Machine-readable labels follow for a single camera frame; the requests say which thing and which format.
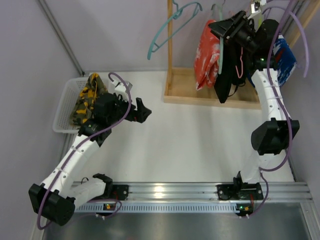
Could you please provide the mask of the mint green hanger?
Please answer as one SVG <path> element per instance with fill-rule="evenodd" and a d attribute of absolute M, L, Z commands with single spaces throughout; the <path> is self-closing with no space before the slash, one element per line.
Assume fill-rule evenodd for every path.
<path fill-rule="evenodd" d="M 217 11 L 218 11 L 219 20 L 222 21 L 223 20 L 223 6 L 214 3 L 211 7 L 212 15 L 215 14 L 215 9 L 217 9 Z M 219 54 L 219 60 L 218 60 L 218 74 L 220 75 L 222 73 L 222 69 L 223 69 L 223 57 L 224 57 L 224 40 L 222 37 L 219 38 L 219 50 L 220 50 L 220 54 Z"/>

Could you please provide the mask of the camouflage trousers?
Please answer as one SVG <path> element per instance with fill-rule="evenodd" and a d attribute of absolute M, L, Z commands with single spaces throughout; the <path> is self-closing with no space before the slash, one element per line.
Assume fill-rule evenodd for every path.
<path fill-rule="evenodd" d="M 92 118 L 94 104 L 97 98 L 107 92 L 107 87 L 103 83 L 100 75 L 96 72 L 92 73 L 77 97 L 76 103 L 69 116 L 69 124 L 71 126 L 81 126 Z"/>

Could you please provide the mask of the red white trousers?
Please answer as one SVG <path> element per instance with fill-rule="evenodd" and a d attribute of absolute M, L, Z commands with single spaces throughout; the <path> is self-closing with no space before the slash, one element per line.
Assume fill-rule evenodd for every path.
<path fill-rule="evenodd" d="M 206 22 L 196 49 L 193 68 L 195 73 L 195 88 L 197 91 L 203 89 L 205 86 L 212 88 L 218 76 L 221 53 L 220 39 L 212 34 L 209 28 L 209 24 L 215 22 L 214 19 Z"/>

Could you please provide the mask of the teal plastic hanger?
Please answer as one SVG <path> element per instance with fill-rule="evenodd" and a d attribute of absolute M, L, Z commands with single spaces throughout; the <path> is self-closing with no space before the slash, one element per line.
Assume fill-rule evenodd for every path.
<path fill-rule="evenodd" d="M 174 30 L 174 21 L 179 20 L 184 13 L 184 10 L 193 7 L 191 11 L 191 15 L 184 20 L 183 23 Z M 179 3 L 176 0 L 168 0 L 167 1 L 167 20 L 163 23 L 163 25 L 159 28 L 159 30 L 154 35 L 147 51 L 147 60 L 151 60 L 152 55 L 156 53 L 160 48 L 162 48 L 165 44 L 167 44 L 168 56 L 172 54 L 173 37 L 184 28 L 192 19 L 194 19 L 200 12 L 203 11 L 202 4 L 198 1 L 191 1 L 183 6 L 179 6 Z M 161 43 L 157 43 L 158 38 L 161 33 L 167 29 L 167 37 Z"/>

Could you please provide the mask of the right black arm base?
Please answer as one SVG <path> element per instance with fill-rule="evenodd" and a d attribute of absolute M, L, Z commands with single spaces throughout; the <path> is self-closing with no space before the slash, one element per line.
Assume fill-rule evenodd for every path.
<path fill-rule="evenodd" d="M 244 183 L 241 186 L 235 184 L 220 184 L 217 186 L 218 199 L 228 200 L 263 200 L 264 195 L 259 183 Z"/>

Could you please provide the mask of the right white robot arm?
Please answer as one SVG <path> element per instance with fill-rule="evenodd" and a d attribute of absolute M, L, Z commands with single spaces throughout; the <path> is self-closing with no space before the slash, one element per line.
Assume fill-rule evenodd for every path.
<path fill-rule="evenodd" d="M 250 197 L 262 200 L 261 174 L 276 171 L 286 163 L 285 151 L 291 149 L 300 129 L 299 121 L 293 120 L 285 107 L 278 81 L 273 48 L 279 26 L 276 20 L 266 19 L 255 29 L 253 18 L 243 10 L 208 25 L 214 36 L 222 38 L 227 59 L 235 63 L 239 57 L 243 61 L 262 110 L 262 123 L 250 137 L 251 156 L 231 184 L 217 186 L 217 195 L 222 201 L 249 200 Z"/>

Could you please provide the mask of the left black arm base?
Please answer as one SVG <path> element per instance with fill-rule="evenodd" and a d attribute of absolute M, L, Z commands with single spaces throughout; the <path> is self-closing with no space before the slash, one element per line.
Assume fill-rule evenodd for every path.
<path fill-rule="evenodd" d="M 129 195 L 129 185 L 107 183 L 102 195 L 96 196 L 90 201 L 114 199 L 124 201 Z"/>

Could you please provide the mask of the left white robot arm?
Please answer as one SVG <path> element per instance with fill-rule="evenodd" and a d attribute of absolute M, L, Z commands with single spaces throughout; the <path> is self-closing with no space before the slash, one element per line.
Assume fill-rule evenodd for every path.
<path fill-rule="evenodd" d="M 64 226 L 78 207 L 91 200 L 110 198 L 113 180 L 105 174 L 96 173 L 87 182 L 73 187 L 75 178 L 112 133 L 112 128 L 123 120 L 142 124 L 151 114 L 139 97 L 132 104 L 131 99 L 124 99 L 121 94 L 98 96 L 92 118 L 81 125 L 67 154 L 41 184 L 33 184 L 28 190 L 38 217 Z"/>

